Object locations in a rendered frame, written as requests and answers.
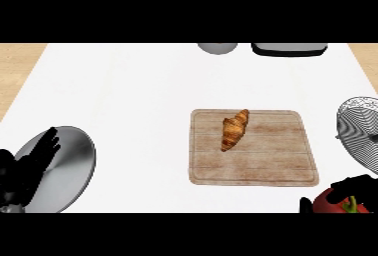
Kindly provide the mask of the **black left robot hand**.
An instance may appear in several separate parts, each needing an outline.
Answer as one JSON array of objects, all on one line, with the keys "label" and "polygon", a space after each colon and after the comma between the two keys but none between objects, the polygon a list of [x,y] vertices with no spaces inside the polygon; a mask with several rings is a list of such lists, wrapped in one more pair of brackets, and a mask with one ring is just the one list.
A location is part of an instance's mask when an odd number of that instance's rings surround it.
[{"label": "black left robot hand", "polygon": [[25,207],[34,197],[44,171],[60,149],[57,129],[43,134],[32,151],[19,159],[7,149],[0,149],[0,208]]}]

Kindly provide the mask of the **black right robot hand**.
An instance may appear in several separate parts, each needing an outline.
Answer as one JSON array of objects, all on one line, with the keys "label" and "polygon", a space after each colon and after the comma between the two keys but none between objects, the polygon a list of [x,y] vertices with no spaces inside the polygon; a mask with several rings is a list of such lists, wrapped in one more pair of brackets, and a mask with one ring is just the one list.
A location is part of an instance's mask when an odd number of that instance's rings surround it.
[{"label": "black right robot hand", "polygon": [[[367,209],[367,213],[378,214],[378,178],[372,178],[367,174],[347,177],[344,180],[330,184],[332,192],[326,196],[329,203],[335,204],[344,198],[353,196],[359,204]],[[299,199],[299,212],[313,212],[313,201],[302,197]]]}]

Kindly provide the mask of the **red bell pepper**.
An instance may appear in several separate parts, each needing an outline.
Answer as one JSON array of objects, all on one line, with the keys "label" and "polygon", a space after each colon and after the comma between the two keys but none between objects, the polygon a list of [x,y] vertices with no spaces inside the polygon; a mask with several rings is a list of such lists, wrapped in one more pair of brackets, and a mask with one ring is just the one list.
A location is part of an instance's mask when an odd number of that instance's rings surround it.
[{"label": "red bell pepper", "polygon": [[332,188],[327,188],[313,201],[314,213],[367,213],[367,209],[357,203],[353,196],[342,199],[341,202],[332,204],[326,200],[326,196],[332,192]]}]

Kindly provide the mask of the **wooden cutting board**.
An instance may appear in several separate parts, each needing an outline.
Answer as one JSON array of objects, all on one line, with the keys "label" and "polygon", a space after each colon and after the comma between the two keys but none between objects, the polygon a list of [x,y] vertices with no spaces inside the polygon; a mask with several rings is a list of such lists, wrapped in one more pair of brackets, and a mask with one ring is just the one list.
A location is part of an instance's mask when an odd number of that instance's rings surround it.
[{"label": "wooden cutting board", "polygon": [[234,109],[192,112],[190,182],[234,186],[317,185],[317,168],[299,114],[291,110],[251,110],[240,141],[223,150],[223,120],[236,113]]}]

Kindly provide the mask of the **round silver plate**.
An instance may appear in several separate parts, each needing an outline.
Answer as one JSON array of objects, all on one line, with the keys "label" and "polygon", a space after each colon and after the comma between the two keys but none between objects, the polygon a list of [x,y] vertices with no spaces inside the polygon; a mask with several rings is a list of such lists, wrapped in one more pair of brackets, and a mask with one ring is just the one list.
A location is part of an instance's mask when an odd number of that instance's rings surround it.
[{"label": "round silver plate", "polygon": [[60,213],[75,202],[88,185],[96,167],[96,148],[76,127],[57,127],[60,149],[43,174],[32,200],[16,213]]}]

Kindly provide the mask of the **brown croissant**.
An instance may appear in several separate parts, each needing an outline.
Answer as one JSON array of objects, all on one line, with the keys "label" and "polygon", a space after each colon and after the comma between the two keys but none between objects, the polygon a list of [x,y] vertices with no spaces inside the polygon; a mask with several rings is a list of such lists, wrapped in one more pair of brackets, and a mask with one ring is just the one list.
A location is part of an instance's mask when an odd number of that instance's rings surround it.
[{"label": "brown croissant", "polygon": [[249,111],[240,110],[233,118],[223,120],[221,151],[226,152],[237,144],[246,129]]}]

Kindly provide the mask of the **grey and black appliance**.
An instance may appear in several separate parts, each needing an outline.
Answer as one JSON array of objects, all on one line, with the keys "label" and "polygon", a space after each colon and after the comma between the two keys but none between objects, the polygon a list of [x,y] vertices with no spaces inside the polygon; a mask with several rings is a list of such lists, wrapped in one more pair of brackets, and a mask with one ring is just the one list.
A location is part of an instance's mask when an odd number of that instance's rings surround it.
[{"label": "grey and black appliance", "polygon": [[326,43],[252,43],[255,54],[274,57],[320,56],[327,49]]}]

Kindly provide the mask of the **grey round bowl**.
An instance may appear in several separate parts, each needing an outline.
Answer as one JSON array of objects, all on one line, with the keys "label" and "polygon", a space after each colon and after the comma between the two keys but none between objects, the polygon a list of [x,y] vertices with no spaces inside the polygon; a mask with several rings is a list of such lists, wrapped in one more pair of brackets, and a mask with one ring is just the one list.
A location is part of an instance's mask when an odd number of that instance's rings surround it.
[{"label": "grey round bowl", "polygon": [[199,43],[199,48],[212,55],[223,55],[230,53],[237,44],[236,43]]}]

